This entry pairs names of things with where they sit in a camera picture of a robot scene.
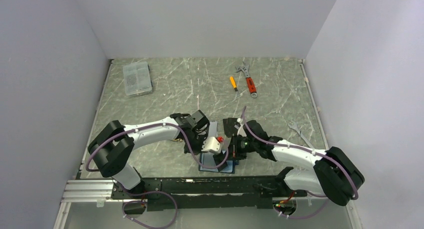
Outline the blue leather card holder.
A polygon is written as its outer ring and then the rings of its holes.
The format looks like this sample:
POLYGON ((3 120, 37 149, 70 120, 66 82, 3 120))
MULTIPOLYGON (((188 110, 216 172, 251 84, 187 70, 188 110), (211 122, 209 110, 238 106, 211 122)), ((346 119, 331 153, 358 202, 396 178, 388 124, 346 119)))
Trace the blue leather card holder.
MULTIPOLYGON (((224 150, 220 155, 216 155, 213 153, 201 153, 199 157, 199 161, 202 165, 207 167, 216 167, 220 164, 224 157, 226 151, 224 150)), ((200 172, 211 172, 211 173, 223 173, 223 174, 234 174, 236 171, 236 166, 239 164, 238 160, 227 160, 222 166, 217 168, 205 168, 201 165, 198 166, 198 170, 200 172)))

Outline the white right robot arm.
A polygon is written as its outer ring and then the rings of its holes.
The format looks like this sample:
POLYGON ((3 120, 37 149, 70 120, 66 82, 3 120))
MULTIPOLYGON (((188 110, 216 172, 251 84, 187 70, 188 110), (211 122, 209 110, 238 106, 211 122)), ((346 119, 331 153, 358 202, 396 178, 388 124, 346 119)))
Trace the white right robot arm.
POLYGON ((279 136, 269 136, 256 120, 232 123, 237 133, 231 136, 229 159, 243 160, 248 153, 263 159, 287 163, 275 177, 276 192, 287 197, 293 191, 306 191, 345 206, 356 199, 365 177, 338 147, 328 150, 297 145, 279 136))

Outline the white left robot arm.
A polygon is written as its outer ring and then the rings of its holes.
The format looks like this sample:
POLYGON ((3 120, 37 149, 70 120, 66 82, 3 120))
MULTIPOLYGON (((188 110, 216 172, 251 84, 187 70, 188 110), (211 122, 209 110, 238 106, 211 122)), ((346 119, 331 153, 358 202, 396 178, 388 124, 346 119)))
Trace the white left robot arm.
POLYGON ((193 114, 174 113, 139 125, 124 125, 113 120, 88 145, 88 160, 95 163, 104 178, 120 183, 129 198, 137 199, 145 191, 145 182, 128 162, 132 151, 160 141, 182 139, 184 153, 198 155, 209 126, 210 121, 201 110, 193 114))

